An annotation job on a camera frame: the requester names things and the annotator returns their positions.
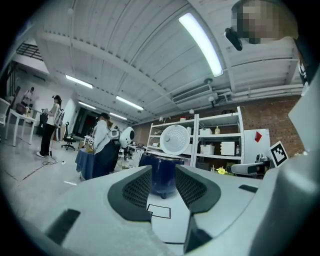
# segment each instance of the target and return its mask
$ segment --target fluorescent ceiling light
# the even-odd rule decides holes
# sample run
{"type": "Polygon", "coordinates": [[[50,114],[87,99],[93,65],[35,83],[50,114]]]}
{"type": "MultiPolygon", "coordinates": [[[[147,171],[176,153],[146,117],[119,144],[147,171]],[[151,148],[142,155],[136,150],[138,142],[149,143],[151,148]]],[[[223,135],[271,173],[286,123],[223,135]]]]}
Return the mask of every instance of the fluorescent ceiling light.
{"type": "Polygon", "coordinates": [[[122,117],[120,115],[117,115],[117,114],[114,114],[114,113],[110,113],[111,116],[114,116],[116,118],[120,118],[120,119],[123,119],[123,120],[127,120],[125,117],[122,117]]]}
{"type": "Polygon", "coordinates": [[[79,104],[84,105],[84,106],[86,106],[86,107],[88,107],[88,108],[90,108],[90,109],[93,109],[93,110],[96,109],[94,106],[90,106],[90,105],[88,105],[88,104],[86,104],[86,103],[83,103],[83,102],[81,102],[81,101],[79,101],[79,104]]]}
{"type": "Polygon", "coordinates": [[[130,102],[130,101],[127,101],[127,100],[124,99],[124,98],[121,98],[121,97],[119,97],[119,96],[117,96],[117,97],[115,97],[115,98],[116,98],[117,100],[121,101],[121,102],[124,102],[124,103],[126,103],[126,104],[128,104],[128,105],[130,105],[130,106],[132,106],[132,107],[134,107],[134,108],[136,108],[136,109],[138,109],[138,110],[144,110],[143,107],[138,106],[138,105],[136,105],[136,104],[134,104],[134,103],[132,103],[132,102],[130,102]]]}
{"type": "Polygon", "coordinates": [[[217,53],[211,44],[208,36],[206,35],[203,28],[197,22],[195,17],[191,13],[186,13],[181,16],[179,22],[185,27],[185,29],[193,37],[197,45],[200,47],[206,61],[208,62],[211,71],[215,77],[221,76],[224,71],[221,67],[220,61],[218,59],[217,53]]]}
{"type": "Polygon", "coordinates": [[[71,81],[73,81],[73,82],[76,82],[77,84],[80,84],[80,85],[89,87],[90,89],[93,88],[92,84],[90,84],[90,83],[81,81],[81,80],[76,79],[76,78],[74,78],[74,77],[71,77],[71,76],[69,76],[69,75],[67,75],[67,74],[65,75],[65,77],[66,77],[66,79],[69,79],[69,80],[71,80],[71,81]]]}

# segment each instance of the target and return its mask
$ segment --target blue pot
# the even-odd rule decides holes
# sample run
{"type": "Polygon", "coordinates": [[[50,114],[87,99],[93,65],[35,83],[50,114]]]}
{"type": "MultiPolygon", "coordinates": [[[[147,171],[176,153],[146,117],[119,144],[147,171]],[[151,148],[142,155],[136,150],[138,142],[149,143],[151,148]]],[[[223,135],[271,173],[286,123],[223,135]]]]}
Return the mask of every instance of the blue pot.
{"type": "Polygon", "coordinates": [[[175,165],[183,165],[184,160],[155,155],[150,152],[141,156],[139,166],[152,166],[151,193],[165,199],[176,190],[175,165]]]}

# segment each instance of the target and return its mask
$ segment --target brick wall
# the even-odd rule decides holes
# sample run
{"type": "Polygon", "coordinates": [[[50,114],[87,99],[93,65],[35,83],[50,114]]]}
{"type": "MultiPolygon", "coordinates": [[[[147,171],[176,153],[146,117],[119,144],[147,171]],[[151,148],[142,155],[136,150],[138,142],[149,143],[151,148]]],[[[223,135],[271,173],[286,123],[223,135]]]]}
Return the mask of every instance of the brick wall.
{"type": "MultiPolygon", "coordinates": [[[[227,106],[219,106],[214,109],[208,108],[202,111],[196,111],[195,113],[199,114],[201,118],[204,118],[220,115],[224,110],[237,111],[237,106],[240,106],[243,128],[245,130],[269,129],[270,144],[273,145],[281,141],[287,154],[292,157],[295,153],[301,153],[304,150],[298,133],[288,117],[288,113],[299,98],[298,96],[291,96],[247,101],[227,106]]],[[[179,121],[180,116],[173,117],[167,121],[179,121]]],[[[134,141],[147,145],[150,127],[151,122],[134,126],[133,129],[136,133],[134,141]]]]}

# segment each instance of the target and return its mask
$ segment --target ceiling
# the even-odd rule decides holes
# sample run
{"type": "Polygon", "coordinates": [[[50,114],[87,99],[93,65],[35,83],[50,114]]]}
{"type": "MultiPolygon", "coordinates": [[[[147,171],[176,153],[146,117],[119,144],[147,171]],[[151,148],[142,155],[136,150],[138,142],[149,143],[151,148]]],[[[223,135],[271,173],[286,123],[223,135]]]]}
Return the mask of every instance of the ceiling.
{"type": "MultiPolygon", "coordinates": [[[[213,91],[300,85],[298,56],[289,38],[244,44],[237,51],[224,36],[237,0],[59,0],[33,19],[35,41],[50,76],[74,88],[78,99],[132,123],[206,107],[206,100],[183,107],[175,94],[211,78],[213,91]],[[179,23],[191,13],[214,46],[223,75],[214,77],[200,48],[179,23]],[[93,84],[89,89],[65,75],[93,84]],[[144,108],[138,112],[119,95],[144,108]]],[[[283,95],[293,91],[283,91],[283,95]]]]}

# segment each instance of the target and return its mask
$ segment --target desk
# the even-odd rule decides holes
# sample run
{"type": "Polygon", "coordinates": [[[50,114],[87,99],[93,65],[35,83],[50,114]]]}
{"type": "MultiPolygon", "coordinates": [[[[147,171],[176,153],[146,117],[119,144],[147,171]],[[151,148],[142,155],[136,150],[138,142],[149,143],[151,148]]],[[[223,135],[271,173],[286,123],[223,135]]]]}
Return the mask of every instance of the desk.
{"type": "Polygon", "coordinates": [[[40,115],[42,114],[42,111],[36,110],[34,108],[31,108],[31,110],[32,110],[32,118],[39,122],[40,121],[40,115]]]}
{"type": "Polygon", "coordinates": [[[8,139],[8,130],[9,130],[9,125],[10,125],[11,115],[14,115],[16,117],[15,126],[14,126],[14,132],[13,132],[13,146],[14,147],[16,146],[18,125],[19,125],[19,120],[20,119],[23,119],[23,125],[22,125],[21,137],[20,137],[21,140],[23,140],[23,137],[24,137],[26,121],[32,122],[32,128],[31,128],[31,133],[30,133],[30,138],[29,138],[29,144],[31,145],[32,136],[34,134],[34,129],[35,129],[35,125],[36,125],[37,120],[35,120],[35,119],[31,118],[31,117],[27,117],[25,115],[18,114],[16,111],[10,109],[10,112],[9,112],[9,115],[8,115],[8,121],[7,121],[7,124],[6,124],[6,131],[5,131],[5,139],[6,140],[8,139]]]}
{"type": "Polygon", "coordinates": [[[78,151],[78,155],[75,159],[76,171],[81,172],[82,177],[85,180],[92,179],[92,172],[94,168],[95,155],[92,153],[87,153],[85,148],[78,151]]]}

